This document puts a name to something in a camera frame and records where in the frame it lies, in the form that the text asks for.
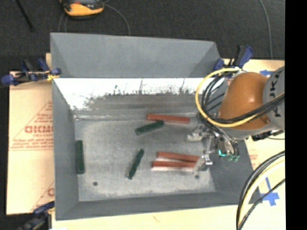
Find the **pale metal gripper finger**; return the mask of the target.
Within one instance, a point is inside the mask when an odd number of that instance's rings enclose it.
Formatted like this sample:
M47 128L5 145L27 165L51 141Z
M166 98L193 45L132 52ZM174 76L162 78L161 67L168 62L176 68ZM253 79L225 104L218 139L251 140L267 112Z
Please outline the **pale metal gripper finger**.
M191 133L187 135L187 141L189 142L199 142L203 139L205 133L204 128L195 128Z
M212 165L213 161L211 160L211 154L203 153L193 168L193 174L200 174L202 171L206 171Z

